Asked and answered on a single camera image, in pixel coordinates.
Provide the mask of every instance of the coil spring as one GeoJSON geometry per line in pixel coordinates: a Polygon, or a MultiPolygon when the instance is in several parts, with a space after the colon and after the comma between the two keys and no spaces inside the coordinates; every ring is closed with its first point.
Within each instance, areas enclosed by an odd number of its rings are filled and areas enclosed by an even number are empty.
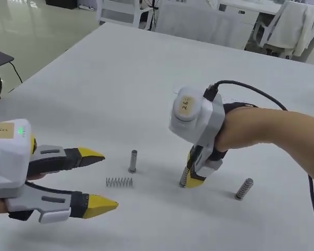
{"type": "Polygon", "coordinates": [[[106,187],[132,187],[132,178],[106,178],[106,187]]]}
{"type": "Polygon", "coordinates": [[[235,194],[235,199],[237,200],[243,200],[246,193],[250,190],[250,188],[253,186],[253,180],[251,178],[248,178],[245,180],[245,182],[242,184],[240,189],[235,194]]]}
{"type": "Polygon", "coordinates": [[[181,187],[185,187],[186,186],[188,172],[189,172],[189,169],[187,167],[185,167],[185,169],[183,171],[183,174],[182,174],[182,177],[180,178],[180,182],[179,182],[179,185],[181,187]]]}

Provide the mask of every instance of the black strap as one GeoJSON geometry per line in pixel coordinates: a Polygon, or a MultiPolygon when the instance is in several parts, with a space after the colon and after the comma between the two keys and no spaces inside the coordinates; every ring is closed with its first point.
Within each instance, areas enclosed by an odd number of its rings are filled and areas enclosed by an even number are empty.
{"type": "MultiPolygon", "coordinates": [[[[240,107],[257,107],[253,104],[249,104],[249,103],[243,103],[243,102],[234,102],[234,103],[229,103],[229,104],[224,104],[223,105],[224,109],[225,109],[225,114],[229,113],[230,111],[236,109],[236,108],[240,108],[240,107]]],[[[223,159],[226,155],[227,151],[225,152],[219,152],[218,150],[215,149],[212,152],[212,154],[208,157],[208,159],[210,161],[219,161],[220,159],[223,159]]]]}

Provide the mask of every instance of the tiled floor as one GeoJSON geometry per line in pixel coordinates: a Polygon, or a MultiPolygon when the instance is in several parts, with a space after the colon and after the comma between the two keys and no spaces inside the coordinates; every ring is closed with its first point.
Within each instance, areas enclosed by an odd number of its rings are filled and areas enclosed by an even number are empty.
{"type": "MultiPolygon", "coordinates": [[[[95,13],[48,6],[45,0],[0,0],[0,50],[15,58],[23,81],[98,27],[95,13]]],[[[19,85],[10,65],[0,67],[3,94],[19,85]]]]}

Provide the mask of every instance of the black wire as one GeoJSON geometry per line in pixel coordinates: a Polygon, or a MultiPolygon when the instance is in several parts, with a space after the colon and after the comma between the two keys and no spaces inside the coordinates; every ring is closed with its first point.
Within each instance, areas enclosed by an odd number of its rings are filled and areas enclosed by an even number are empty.
{"type": "MultiPolygon", "coordinates": [[[[216,82],[215,84],[211,85],[209,87],[209,89],[211,88],[213,91],[215,91],[217,93],[217,90],[218,90],[218,86],[221,85],[221,84],[232,84],[232,85],[238,85],[238,86],[241,86],[241,87],[244,87],[244,88],[247,88],[247,89],[250,89],[258,94],[261,94],[262,96],[264,96],[265,98],[268,98],[269,100],[271,100],[273,103],[275,103],[276,105],[278,105],[281,110],[283,111],[287,111],[286,107],[283,106],[282,103],[280,103],[277,99],[275,99],[274,97],[270,96],[269,94],[251,86],[251,85],[247,85],[247,84],[244,84],[244,83],[241,83],[241,82],[237,82],[237,81],[232,81],[232,80],[222,80],[222,81],[219,81],[219,82],[216,82]]],[[[309,193],[310,193],[310,200],[312,202],[312,207],[313,207],[313,211],[314,211],[314,184],[313,184],[313,179],[312,177],[310,177],[308,175],[308,182],[309,182],[309,193]]]]}
{"type": "Polygon", "coordinates": [[[22,84],[23,81],[22,81],[22,79],[21,79],[21,77],[20,77],[20,74],[17,72],[17,70],[16,70],[16,68],[15,68],[15,65],[14,65],[12,62],[9,62],[9,63],[10,63],[11,66],[13,67],[13,69],[14,69],[16,75],[18,76],[18,78],[19,78],[19,80],[20,80],[20,82],[21,82],[21,84],[22,84]]]}

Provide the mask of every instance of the number label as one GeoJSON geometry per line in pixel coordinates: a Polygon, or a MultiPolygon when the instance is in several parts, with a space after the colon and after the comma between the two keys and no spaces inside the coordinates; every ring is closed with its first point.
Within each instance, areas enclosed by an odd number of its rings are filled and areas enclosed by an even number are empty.
{"type": "Polygon", "coordinates": [[[0,139],[14,138],[14,123],[2,122],[0,123],[0,139]]]}
{"type": "Polygon", "coordinates": [[[194,104],[194,100],[192,97],[184,96],[181,100],[178,113],[180,115],[188,116],[192,110],[193,104],[194,104]]]}

